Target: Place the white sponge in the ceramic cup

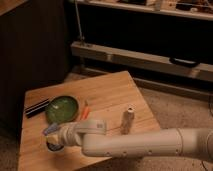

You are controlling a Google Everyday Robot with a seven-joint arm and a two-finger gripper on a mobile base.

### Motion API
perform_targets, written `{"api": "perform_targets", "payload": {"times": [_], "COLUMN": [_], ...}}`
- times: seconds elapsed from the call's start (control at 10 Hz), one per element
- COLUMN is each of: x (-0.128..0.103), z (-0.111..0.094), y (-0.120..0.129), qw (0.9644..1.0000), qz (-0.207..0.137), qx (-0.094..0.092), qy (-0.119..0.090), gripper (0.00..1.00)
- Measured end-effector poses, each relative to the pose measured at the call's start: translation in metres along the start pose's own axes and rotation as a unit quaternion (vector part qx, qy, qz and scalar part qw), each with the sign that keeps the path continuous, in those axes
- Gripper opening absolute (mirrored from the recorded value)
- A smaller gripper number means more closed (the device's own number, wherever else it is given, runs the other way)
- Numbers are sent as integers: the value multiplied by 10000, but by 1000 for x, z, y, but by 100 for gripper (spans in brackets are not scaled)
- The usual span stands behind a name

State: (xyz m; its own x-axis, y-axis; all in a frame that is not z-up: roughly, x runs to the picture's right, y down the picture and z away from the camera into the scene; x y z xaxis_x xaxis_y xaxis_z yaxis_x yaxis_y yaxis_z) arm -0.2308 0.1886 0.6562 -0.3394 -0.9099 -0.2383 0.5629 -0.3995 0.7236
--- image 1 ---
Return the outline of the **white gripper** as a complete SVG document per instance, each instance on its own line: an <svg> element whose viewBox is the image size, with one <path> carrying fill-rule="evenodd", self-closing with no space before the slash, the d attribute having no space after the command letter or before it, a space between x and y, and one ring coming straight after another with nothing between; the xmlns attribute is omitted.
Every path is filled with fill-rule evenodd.
<svg viewBox="0 0 213 171"><path fill-rule="evenodd" d="M62 126L59 129L59 125L57 123L53 123L49 125L47 128L45 128L43 130L44 135L48 135L59 129L57 135L58 135L58 143L60 145L55 145L46 142L48 150L50 150L51 152L58 152L62 150L64 146L81 146L82 142L79 134L76 132L76 126L77 126L76 123L70 123Z"/></svg>

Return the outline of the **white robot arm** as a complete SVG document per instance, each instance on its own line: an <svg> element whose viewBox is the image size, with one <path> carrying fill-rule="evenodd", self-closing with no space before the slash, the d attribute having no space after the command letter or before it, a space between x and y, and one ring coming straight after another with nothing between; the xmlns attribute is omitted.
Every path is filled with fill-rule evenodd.
<svg viewBox="0 0 213 171"><path fill-rule="evenodd" d="M79 146L89 157L179 156L213 163L213 129L209 128L107 136L105 121L89 119L62 126L53 123L43 134L51 151Z"/></svg>

